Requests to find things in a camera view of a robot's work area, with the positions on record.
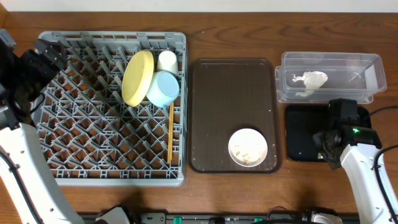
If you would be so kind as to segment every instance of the yellow bowl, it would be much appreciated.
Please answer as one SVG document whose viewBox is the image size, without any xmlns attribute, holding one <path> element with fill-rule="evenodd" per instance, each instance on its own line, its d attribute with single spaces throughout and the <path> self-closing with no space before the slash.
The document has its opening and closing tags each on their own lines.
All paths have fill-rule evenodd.
<svg viewBox="0 0 398 224">
<path fill-rule="evenodd" d="M 137 106 L 148 92 L 154 74 L 154 56 L 148 50 L 136 53 L 127 65 L 122 82 L 122 98 Z"/>
</svg>

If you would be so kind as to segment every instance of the dish rack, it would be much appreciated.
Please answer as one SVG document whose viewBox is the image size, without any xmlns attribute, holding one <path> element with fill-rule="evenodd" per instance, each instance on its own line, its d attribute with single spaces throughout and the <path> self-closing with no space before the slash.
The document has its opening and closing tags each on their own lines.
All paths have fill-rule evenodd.
<svg viewBox="0 0 398 224">
<path fill-rule="evenodd" d="M 43 105 L 33 114 L 43 154 L 58 184 L 182 185 L 188 93 L 185 36 L 48 31 L 39 38 L 63 44 L 68 59 L 67 68 L 49 83 Z M 169 108 L 158 108 L 146 98 L 131 107 L 121 98 L 124 71 L 140 50 L 150 50 L 155 63 L 163 50 L 177 56 L 180 94 L 174 102 L 170 164 Z"/>
</svg>

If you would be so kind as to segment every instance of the black cable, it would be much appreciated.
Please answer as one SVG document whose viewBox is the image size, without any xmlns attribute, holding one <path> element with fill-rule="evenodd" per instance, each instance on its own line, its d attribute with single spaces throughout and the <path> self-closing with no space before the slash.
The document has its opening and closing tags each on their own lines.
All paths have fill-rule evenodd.
<svg viewBox="0 0 398 224">
<path fill-rule="evenodd" d="M 365 117 L 363 117 L 362 120 L 365 121 L 365 120 L 369 119 L 372 115 L 374 115 L 380 111 L 384 111 L 384 110 L 388 110 L 388 109 L 398 109 L 398 106 L 385 106 L 383 108 L 379 108 L 379 109 L 373 111 L 372 113 L 369 113 Z"/>
<path fill-rule="evenodd" d="M 388 207 L 388 209 L 389 209 L 389 211 L 390 211 L 391 218 L 393 219 L 393 221 L 394 221 L 395 224 L 398 224 L 397 215 L 396 215 L 396 213 L 395 213 L 395 211 L 394 211 L 394 209 L 393 209 L 393 207 L 392 207 L 392 205 L 391 205 L 390 200 L 388 199 L 386 190 L 385 190 L 384 187 L 383 187 L 383 183 L 381 182 L 380 173 L 379 173 L 379 168 L 380 168 L 380 167 L 379 167 L 379 162 L 378 162 L 380 156 L 381 156 L 383 153 L 385 153 L 385 152 L 387 152 L 387 151 L 390 151 L 391 149 L 395 149 L 395 148 L 398 148 L 398 145 L 390 146 L 390 147 L 388 147 L 388 148 L 385 148 L 385 149 L 383 149 L 383 150 L 380 150 L 380 151 L 376 154 L 376 156 L 374 157 L 374 165 L 373 165 L 373 168 L 374 168 L 374 172 L 376 173 L 376 179 L 377 179 L 377 182 L 378 182 L 378 184 L 379 184 L 380 191 L 381 191 L 381 193 L 383 194 L 384 200 L 386 201 L 387 207 Z"/>
<path fill-rule="evenodd" d="M 271 215 L 271 213 L 272 213 L 276 208 L 282 208 L 282 209 L 284 209 L 286 212 L 288 212 L 287 209 L 286 209 L 285 207 L 283 207 L 283 206 L 275 206 L 274 208 L 272 208 L 271 210 L 269 210 L 269 212 L 268 212 L 268 214 L 267 214 L 267 219 L 268 219 L 268 220 L 269 220 L 269 216 Z"/>
<path fill-rule="evenodd" d="M 26 205 L 29 208 L 29 211 L 31 212 L 31 214 L 32 214 L 33 218 L 35 219 L 36 223 L 43 224 L 42 219 L 40 218 L 39 214 L 37 213 L 35 207 L 32 205 L 32 202 L 30 201 L 28 193 L 26 192 L 26 190 L 24 188 L 24 184 L 22 183 L 21 177 L 19 177 L 17 168 L 12 164 L 10 159 L 1 151 L 0 151 L 0 157 L 2 159 L 4 159 L 4 161 L 6 161 L 6 164 L 8 165 L 9 170 L 14 175 L 14 178 L 15 178 L 17 184 L 18 184 L 19 190 L 21 191 L 22 196 L 25 199 Z"/>
<path fill-rule="evenodd" d="M 261 220 L 258 222 L 254 222 L 252 224 L 277 224 L 277 223 L 288 223 L 288 224 L 321 224 L 315 223 L 311 221 L 302 221 L 302 220 Z"/>
<path fill-rule="evenodd" d="M 35 108 L 33 108 L 33 109 L 31 109 L 31 110 L 29 111 L 29 114 L 32 114 L 33 112 L 35 112 L 35 111 L 39 108 L 39 106 L 44 102 L 44 99 L 45 99 L 44 93 L 40 93 L 40 96 L 42 96 L 42 100 L 40 101 L 40 103 L 38 103 L 38 104 L 36 105 Z"/>
</svg>

